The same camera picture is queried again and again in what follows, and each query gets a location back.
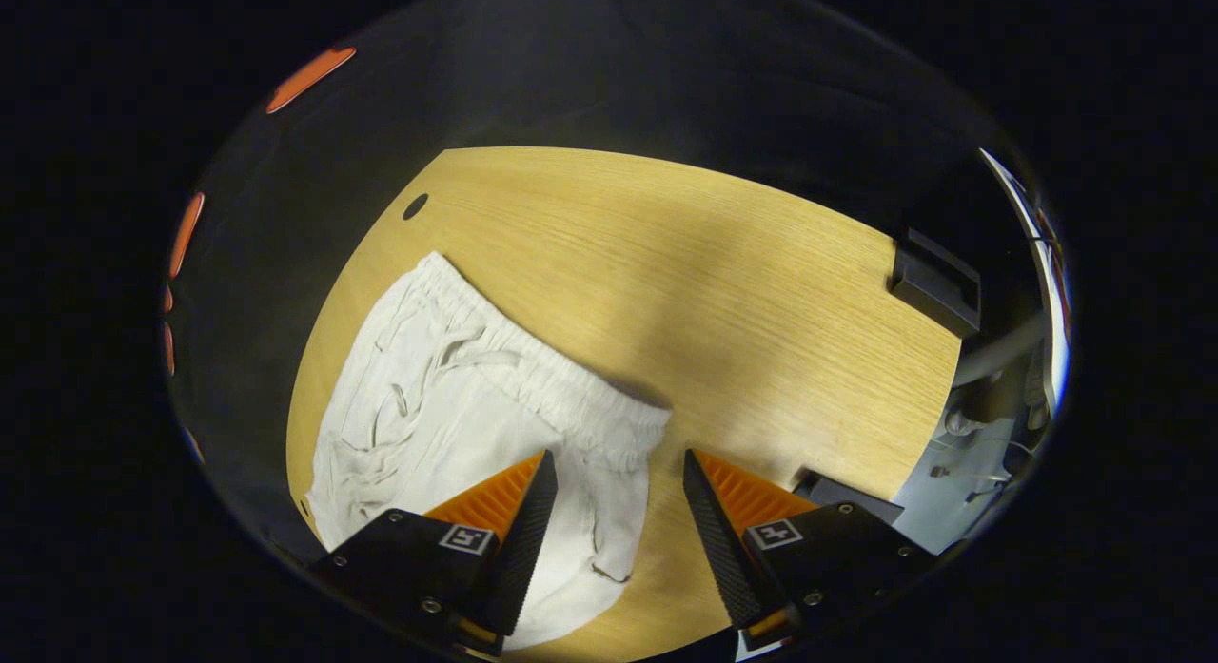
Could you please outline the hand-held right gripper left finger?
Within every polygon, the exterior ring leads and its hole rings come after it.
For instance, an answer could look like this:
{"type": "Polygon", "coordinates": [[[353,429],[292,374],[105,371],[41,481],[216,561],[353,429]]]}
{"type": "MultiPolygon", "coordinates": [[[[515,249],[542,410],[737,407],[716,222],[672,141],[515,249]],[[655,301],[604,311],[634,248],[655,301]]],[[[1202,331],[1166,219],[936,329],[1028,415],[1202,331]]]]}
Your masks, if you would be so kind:
{"type": "Polygon", "coordinates": [[[501,657],[558,491],[536,455],[426,513],[391,508],[309,567],[356,613],[436,657],[501,657]]]}

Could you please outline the white jeans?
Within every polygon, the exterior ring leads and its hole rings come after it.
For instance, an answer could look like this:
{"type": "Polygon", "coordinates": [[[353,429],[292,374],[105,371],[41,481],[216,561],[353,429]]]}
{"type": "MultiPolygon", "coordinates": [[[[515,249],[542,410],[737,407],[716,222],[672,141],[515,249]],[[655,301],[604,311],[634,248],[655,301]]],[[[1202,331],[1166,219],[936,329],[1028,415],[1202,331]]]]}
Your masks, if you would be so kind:
{"type": "Polygon", "coordinates": [[[384,511],[430,511],[551,451],[551,523],[505,637],[505,650],[527,650],[622,597],[648,462],[670,417],[533,338],[432,252],[365,316],[322,417],[304,498],[331,551],[384,511]]]}

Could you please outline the grey tube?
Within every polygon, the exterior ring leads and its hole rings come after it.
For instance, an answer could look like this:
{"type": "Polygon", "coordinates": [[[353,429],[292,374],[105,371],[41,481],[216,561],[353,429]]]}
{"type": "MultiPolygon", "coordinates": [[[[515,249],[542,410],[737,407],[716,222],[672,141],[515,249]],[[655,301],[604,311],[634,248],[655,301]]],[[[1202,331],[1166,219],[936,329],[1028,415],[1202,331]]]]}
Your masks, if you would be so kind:
{"type": "Polygon", "coordinates": [[[1005,364],[1030,352],[1047,338],[1049,325],[1047,312],[1041,311],[996,341],[983,342],[978,349],[963,351],[952,377],[952,388],[961,388],[999,373],[1005,364]]]}

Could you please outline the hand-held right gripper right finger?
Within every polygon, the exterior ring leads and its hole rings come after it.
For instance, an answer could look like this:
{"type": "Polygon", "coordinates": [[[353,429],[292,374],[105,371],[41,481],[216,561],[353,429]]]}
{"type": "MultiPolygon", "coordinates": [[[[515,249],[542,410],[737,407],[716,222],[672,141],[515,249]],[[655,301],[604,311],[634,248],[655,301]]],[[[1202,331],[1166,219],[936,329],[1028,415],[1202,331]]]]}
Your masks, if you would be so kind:
{"type": "Polygon", "coordinates": [[[685,452],[683,490],[750,651],[844,633],[942,564],[853,494],[814,502],[700,448],[685,452]]]}

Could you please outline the black table clamp block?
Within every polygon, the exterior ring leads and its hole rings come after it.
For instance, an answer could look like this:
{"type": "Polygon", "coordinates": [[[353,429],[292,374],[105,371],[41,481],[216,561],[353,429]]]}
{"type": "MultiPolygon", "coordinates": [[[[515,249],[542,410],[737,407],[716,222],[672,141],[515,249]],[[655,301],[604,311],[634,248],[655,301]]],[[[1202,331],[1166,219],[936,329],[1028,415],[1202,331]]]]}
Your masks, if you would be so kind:
{"type": "Polygon", "coordinates": [[[896,239],[889,294],[965,341],[980,332],[980,275],[922,232],[896,239]]]}

